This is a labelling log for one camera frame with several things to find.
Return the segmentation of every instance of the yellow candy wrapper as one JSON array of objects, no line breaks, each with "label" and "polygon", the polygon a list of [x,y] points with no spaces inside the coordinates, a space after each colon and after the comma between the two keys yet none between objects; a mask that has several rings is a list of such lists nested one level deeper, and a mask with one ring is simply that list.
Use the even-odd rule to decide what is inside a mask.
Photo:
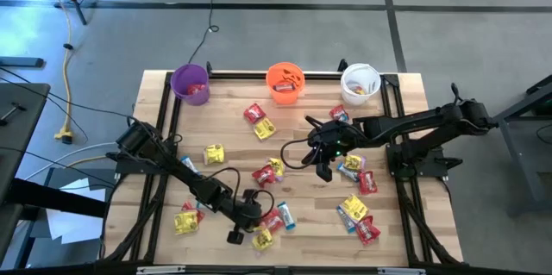
[{"label": "yellow candy wrapper", "polygon": [[256,235],[253,237],[253,247],[258,251],[264,251],[274,244],[273,235],[265,226],[256,228]]},{"label": "yellow candy wrapper", "polygon": [[176,235],[195,232],[198,230],[198,211],[183,211],[174,215],[174,230]]},{"label": "yellow candy wrapper", "polygon": [[368,207],[355,194],[351,194],[348,199],[341,203],[341,207],[354,223],[358,223],[369,211]]},{"label": "yellow candy wrapper", "polygon": [[270,166],[272,167],[274,171],[274,176],[276,176],[276,180],[284,180],[284,162],[281,159],[269,158],[267,159],[267,163],[270,164]]},{"label": "yellow candy wrapper", "polygon": [[276,133],[276,128],[274,127],[274,124],[270,122],[267,117],[265,117],[255,125],[255,133],[257,134],[257,137],[263,141]]},{"label": "yellow candy wrapper", "polygon": [[207,146],[204,150],[204,163],[224,163],[224,147],[221,144]]},{"label": "yellow candy wrapper", "polygon": [[343,162],[343,165],[349,170],[359,171],[361,169],[364,169],[365,162],[366,159],[364,157],[361,157],[360,155],[348,155],[345,157],[345,162]]}]

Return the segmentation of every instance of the purple cup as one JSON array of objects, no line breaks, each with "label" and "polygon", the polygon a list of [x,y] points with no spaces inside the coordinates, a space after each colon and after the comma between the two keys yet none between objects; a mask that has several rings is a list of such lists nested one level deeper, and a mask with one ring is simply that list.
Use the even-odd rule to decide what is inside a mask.
[{"label": "purple cup", "polygon": [[[194,95],[188,95],[188,87],[192,84],[205,84],[205,87]],[[209,75],[202,67],[186,64],[176,70],[171,77],[171,87],[176,97],[192,106],[199,106],[209,100]]]}]

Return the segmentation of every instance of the white cup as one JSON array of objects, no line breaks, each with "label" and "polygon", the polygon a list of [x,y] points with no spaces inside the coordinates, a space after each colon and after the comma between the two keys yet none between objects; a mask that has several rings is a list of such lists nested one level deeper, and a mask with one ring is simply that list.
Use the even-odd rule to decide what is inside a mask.
[{"label": "white cup", "polygon": [[[361,87],[364,94],[353,92],[356,87]],[[380,90],[380,74],[369,64],[352,64],[342,74],[343,100],[354,106],[360,106],[370,96]]]}]

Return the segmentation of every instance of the wooden table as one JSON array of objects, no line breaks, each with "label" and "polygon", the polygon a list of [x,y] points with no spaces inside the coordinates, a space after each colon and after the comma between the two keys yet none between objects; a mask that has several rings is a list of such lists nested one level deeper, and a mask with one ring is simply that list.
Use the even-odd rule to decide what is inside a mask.
[{"label": "wooden table", "polygon": [[[155,124],[166,71],[145,71],[136,100],[134,116]],[[399,74],[406,114],[428,108],[422,77],[416,73]],[[304,116],[320,121],[329,120],[329,110],[342,104],[339,82],[313,80],[307,84],[294,105],[275,104],[264,80],[211,80],[210,101],[193,107],[182,103],[177,133],[182,134],[178,156],[189,155],[196,167],[209,175],[224,166],[241,171],[240,192],[257,188],[251,173],[265,165],[268,157],[279,157],[286,141],[304,138],[312,129]],[[173,106],[173,94],[167,108],[164,136]],[[243,110],[258,103],[274,123],[278,132],[266,141],[258,141],[252,127],[243,118]],[[361,107],[347,107],[351,117],[383,115],[381,96],[375,95]],[[396,109],[392,103],[393,116]],[[204,147],[221,143],[226,150],[223,165],[204,166]],[[309,148],[306,144],[289,146],[285,155],[298,165]],[[357,193],[357,186],[334,170],[334,180],[325,183],[315,174],[313,167],[301,171],[288,170],[282,183],[268,188],[276,202],[286,201],[297,222],[292,231],[280,230],[275,244],[261,256],[255,255],[251,235],[246,234],[241,246],[226,242],[234,224],[222,214],[207,210],[207,216],[195,234],[175,235],[173,217],[183,202],[192,200],[187,187],[170,177],[160,225],[156,264],[207,264],[207,265],[289,265],[289,266],[406,266],[405,241],[398,212],[398,199],[393,179],[389,176],[384,148],[358,149],[351,154],[367,157],[367,167],[374,172],[379,192],[361,199],[373,215],[374,225],[381,230],[379,239],[362,246],[356,234],[347,234],[336,213],[336,206],[349,194]],[[230,187],[235,187],[236,175],[223,172],[217,176]],[[107,254],[112,252],[136,220],[144,182],[142,175],[130,175],[113,197],[106,228]],[[437,238],[457,259],[461,250],[455,220],[447,192],[433,178],[419,179],[426,221]],[[270,206],[267,197],[260,198],[263,209]],[[411,220],[418,257],[422,257],[419,233]],[[141,256],[147,247],[149,225],[145,228]]]}]

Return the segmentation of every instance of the orange cup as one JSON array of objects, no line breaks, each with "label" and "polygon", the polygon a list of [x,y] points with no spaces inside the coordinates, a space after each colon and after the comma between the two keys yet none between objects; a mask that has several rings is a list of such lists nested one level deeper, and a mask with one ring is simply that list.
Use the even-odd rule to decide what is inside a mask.
[{"label": "orange cup", "polygon": [[[295,90],[278,92],[274,89],[276,84],[291,82],[295,84]],[[297,101],[299,92],[304,88],[304,74],[297,65],[292,63],[278,63],[268,68],[267,86],[273,100],[276,103],[290,104]]]}]

